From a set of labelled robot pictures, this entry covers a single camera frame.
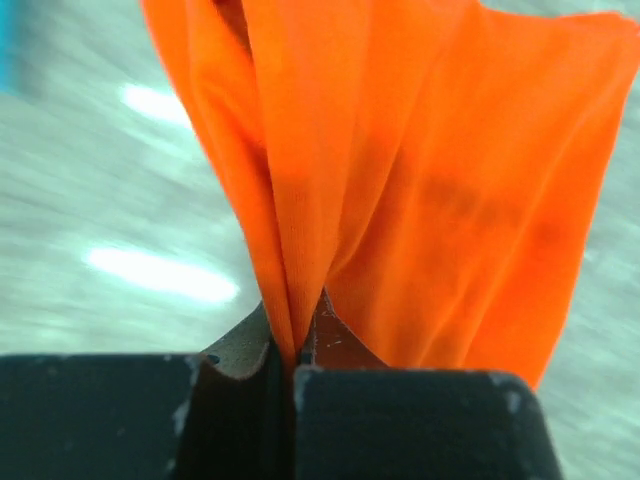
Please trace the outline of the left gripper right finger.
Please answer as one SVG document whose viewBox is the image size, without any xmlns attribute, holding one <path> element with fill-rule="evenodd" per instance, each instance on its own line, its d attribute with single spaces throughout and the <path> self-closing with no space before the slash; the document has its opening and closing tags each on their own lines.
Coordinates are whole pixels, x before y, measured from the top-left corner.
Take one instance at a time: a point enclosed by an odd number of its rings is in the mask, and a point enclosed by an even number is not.
<svg viewBox="0 0 640 480">
<path fill-rule="evenodd" d="M 299 355 L 299 365 L 324 369 L 387 369 L 338 317 L 323 290 Z"/>
</svg>

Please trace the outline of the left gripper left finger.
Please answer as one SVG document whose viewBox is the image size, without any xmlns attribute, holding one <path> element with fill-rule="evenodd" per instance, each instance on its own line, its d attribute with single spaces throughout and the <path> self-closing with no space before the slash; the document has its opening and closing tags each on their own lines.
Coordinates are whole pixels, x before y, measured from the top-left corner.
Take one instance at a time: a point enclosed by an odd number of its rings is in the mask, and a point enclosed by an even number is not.
<svg viewBox="0 0 640 480">
<path fill-rule="evenodd" d="M 257 373 L 265 362 L 272 340 L 262 302 L 236 326 L 202 351 L 218 371 L 236 380 Z"/>
</svg>

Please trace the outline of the orange t shirt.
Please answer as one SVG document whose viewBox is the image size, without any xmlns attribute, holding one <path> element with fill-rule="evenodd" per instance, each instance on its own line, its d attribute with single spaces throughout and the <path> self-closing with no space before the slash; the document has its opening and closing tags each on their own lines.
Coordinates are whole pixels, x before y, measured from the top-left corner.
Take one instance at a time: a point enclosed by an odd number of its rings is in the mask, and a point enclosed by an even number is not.
<svg viewBox="0 0 640 480">
<path fill-rule="evenodd" d="M 381 360 L 537 386 L 639 67 L 615 12 L 146 1 L 293 365 L 327 294 Z"/>
</svg>

